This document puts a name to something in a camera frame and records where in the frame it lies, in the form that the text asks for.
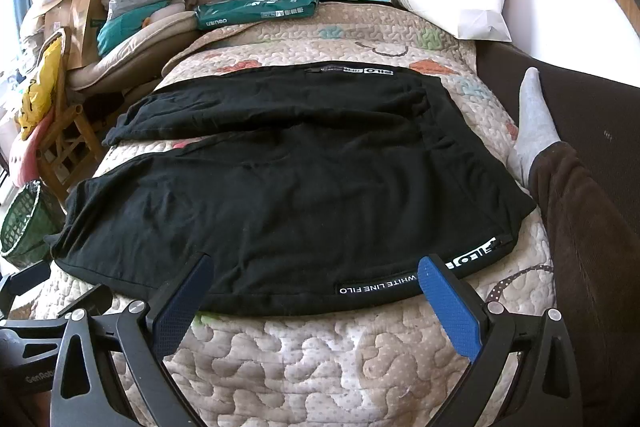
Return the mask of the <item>black pants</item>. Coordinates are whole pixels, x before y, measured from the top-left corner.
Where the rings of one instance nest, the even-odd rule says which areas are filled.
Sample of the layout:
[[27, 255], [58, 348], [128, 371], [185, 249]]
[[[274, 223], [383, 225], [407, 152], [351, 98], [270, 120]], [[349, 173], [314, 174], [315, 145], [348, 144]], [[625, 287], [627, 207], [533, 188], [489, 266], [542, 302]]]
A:
[[534, 210], [439, 79], [392, 66], [265, 66], [176, 82], [107, 147], [169, 141], [80, 182], [58, 266], [149, 299], [191, 256], [202, 306], [272, 317], [418, 295], [429, 255], [466, 277], [510, 254]]

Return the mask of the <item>green mesh waste basket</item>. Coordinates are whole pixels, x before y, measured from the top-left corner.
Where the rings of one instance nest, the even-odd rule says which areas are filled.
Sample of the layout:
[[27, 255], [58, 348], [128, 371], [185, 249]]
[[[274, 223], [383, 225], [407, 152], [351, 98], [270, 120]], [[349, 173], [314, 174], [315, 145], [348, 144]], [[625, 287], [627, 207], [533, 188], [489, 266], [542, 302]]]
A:
[[62, 230], [65, 213], [40, 180], [27, 182], [9, 207], [1, 225], [2, 258], [21, 270], [49, 258], [44, 240]]

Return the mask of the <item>pink cushion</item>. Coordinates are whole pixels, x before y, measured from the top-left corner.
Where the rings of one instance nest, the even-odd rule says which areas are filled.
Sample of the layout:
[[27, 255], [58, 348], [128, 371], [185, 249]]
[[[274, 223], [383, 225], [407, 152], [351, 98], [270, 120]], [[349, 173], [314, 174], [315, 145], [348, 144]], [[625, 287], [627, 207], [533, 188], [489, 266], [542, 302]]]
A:
[[26, 140], [17, 136], [12, 143], [9, 157], [9, 177], [16, 187], [23, 187], [39, 178], [36, 153], [54, 118], [51, 108]]

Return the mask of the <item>wooden chair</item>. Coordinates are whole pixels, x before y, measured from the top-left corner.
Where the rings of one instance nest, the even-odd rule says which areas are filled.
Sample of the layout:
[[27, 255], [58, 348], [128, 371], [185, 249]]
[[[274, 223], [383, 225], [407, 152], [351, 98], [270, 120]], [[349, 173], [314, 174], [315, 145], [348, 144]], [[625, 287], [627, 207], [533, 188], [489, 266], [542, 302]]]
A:
[[90, 167], [102, 161], [104, 148], [81, 104], [70, 104], [66, 95], [66, 72], [70, 57], [70, 31], [60, 27], [43, 43], [43, 58], [52, 44], [60, 46], [58, 75], [52, 91], [52, 120], [36, 148], [39, 178], [61, 205], [74, 185], [88, 176]]

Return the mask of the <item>brown trouser leg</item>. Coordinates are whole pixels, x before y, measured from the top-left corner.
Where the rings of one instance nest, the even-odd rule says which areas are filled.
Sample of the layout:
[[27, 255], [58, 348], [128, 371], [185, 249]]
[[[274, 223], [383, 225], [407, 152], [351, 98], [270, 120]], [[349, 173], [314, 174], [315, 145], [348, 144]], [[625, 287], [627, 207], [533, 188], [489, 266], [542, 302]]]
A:
[[564, 142], [536, 157], [528, 185], [548, 233], [584, 423], [638, 425], [639, 237]]

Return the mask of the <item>yellow plastic bag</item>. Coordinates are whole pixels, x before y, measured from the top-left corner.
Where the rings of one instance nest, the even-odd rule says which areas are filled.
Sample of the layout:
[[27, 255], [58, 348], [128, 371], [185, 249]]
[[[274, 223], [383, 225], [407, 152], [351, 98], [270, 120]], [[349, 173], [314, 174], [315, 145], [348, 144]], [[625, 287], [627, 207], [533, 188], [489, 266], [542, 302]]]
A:
[[21, 139], [26, 141], [35, 127], [47, 116], [53, 104], [53, 91], [58, 83], [63, 51], [63, 39], [57, 35], [44, 47], [39, 59], [35, 77], [23, 93], [21, 113], [18, 123], [21, 127]]

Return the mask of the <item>grey sock foot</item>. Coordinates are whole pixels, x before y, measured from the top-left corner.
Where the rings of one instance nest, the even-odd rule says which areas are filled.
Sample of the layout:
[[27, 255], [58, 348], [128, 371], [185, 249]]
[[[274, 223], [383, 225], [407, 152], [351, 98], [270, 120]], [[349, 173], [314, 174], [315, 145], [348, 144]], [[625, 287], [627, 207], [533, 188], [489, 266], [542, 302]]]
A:
[[518, 136], [506, 163], [521, 186], [528, 187], [536, 157], [559, 141], [560, 137], [542, 92], [539, 70], [529, 67], [518, 91]]

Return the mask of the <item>beige lounge chair cushion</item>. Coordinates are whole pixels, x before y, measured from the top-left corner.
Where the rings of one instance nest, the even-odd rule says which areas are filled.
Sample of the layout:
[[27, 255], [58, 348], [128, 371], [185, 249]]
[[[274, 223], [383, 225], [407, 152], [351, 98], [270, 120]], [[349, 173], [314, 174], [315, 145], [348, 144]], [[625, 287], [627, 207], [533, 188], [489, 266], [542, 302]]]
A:
[[198, 38], [193, 11], [162, 18], [119, 43], [99, 61], [67, 74], [67, 86], [76, 92], [98, 93], [126, 88], [127, 76], [140, 72], [141, 82], [156, 76], [166, 62]]

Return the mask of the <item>teal folded cloth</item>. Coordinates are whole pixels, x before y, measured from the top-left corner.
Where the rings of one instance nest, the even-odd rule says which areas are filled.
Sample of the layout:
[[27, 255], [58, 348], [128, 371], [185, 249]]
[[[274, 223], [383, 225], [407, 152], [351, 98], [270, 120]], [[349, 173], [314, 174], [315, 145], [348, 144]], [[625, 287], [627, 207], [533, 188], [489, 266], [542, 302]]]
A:
[[169, 1], [163, 0], [139, 6], [138, 8], [108, 20], [102, 26], [96, 37], [99, 57], [104, 57], [106, 54], [109, 54], [112, 49], [133, 36], [142, 28], [143, 22], [147, 18], [151, 17], [158, 10], [166, 8], [168, 5]]

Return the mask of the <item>brown paper bag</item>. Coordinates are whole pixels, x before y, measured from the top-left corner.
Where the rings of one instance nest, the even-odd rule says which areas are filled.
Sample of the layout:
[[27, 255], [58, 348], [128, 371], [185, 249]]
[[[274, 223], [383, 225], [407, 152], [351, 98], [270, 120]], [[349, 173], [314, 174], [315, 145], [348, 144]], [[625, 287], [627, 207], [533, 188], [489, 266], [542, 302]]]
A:
[[98, 33], [106, 22], [102, 0], [72, 0], [70, 4], [70, 56], [67, 67], [78, 69], [99, 60]]

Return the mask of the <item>green long box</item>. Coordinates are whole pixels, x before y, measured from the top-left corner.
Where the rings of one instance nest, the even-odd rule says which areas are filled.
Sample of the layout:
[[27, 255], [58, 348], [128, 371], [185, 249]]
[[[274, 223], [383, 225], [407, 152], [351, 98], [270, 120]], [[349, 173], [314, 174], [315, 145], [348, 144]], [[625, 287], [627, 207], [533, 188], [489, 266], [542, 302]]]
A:
[[194, 9], [198, 28], [216, 29], [264, 20], [288, 20], [314, 15], [318, 0], [224, 0]]

